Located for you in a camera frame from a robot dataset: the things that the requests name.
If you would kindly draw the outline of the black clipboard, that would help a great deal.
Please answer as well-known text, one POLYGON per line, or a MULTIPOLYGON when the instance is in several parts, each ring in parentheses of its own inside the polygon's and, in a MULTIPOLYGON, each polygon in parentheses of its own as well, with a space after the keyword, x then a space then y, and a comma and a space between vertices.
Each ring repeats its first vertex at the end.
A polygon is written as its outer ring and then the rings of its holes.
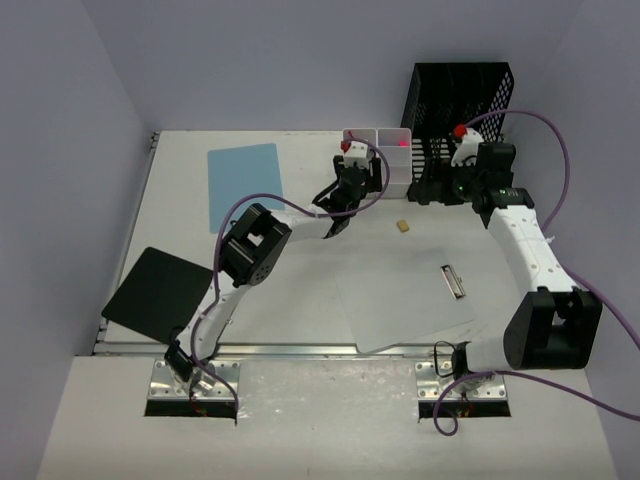
POLYGON ((168 345, 190 322, 211 280, 210 269, 148 247, 107 302, 102 316, 168 345))

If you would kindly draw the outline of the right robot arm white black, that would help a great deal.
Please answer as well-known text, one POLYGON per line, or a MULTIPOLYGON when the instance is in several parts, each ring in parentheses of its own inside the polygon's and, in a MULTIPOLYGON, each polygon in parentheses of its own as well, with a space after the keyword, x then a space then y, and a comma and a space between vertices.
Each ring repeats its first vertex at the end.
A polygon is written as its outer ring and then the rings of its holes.
POLYGON ((560 265, 539 224, 535 203, 513 186, 516 148, 469 131, 449 157, 427 161, 409 198, 421 205, 468 203, 503 252, 521 296, 498 332, 454 347, 448 385, 467 393, 482 372, 573 370, 590 359, 602 303, 560 265))

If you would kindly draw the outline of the blue clipboard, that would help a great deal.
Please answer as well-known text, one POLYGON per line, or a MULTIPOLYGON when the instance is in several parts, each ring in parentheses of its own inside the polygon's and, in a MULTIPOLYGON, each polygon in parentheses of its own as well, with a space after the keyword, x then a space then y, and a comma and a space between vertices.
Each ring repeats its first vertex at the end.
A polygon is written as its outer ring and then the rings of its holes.
POLYGON ((283 196, 274 143, 210 150, 207 153, 209 227, 216 234, 231 206, 256 193, 283 196))

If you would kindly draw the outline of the yellow eraser block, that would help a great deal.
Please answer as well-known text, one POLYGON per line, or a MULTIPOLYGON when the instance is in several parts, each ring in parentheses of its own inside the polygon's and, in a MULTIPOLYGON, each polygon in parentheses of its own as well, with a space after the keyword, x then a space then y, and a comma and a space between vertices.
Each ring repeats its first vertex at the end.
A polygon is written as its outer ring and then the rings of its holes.
POLYGON ((405 220, 399 220, 396 223, 398 229, 402 232, 402 233, 406 233, 409 231, 410 227, 408 225, 408 223, 405 220))

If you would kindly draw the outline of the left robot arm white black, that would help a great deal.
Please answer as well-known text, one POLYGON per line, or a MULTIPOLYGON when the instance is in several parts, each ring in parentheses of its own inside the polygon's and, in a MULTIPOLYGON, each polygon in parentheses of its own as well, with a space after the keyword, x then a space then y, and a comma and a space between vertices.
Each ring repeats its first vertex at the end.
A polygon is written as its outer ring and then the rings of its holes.
POLYGON ((336 155, 336 180, 307 208, 264 207, 250 195, 234 204, 222 221, 214 247, 213 275, 191 320, 169 344, 164 359, 172 380, 195 393, 208 379, 202 363, 216 350, 242 297, 273 272, 285 246, 340 234, 358 212, 372 206, 388 187, 389 165, 380 153, 364 149, 362 158, 336 155))

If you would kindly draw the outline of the white clear clipboard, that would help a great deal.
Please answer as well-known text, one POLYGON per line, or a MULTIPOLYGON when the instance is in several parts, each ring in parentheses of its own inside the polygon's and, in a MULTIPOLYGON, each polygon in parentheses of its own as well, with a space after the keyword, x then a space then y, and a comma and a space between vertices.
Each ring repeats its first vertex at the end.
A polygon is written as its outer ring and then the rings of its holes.
POLYGON ((456 297, 442 248, 357 259, 335 276, 356 347, 374 353, 471 322, 476 312, 456 297))

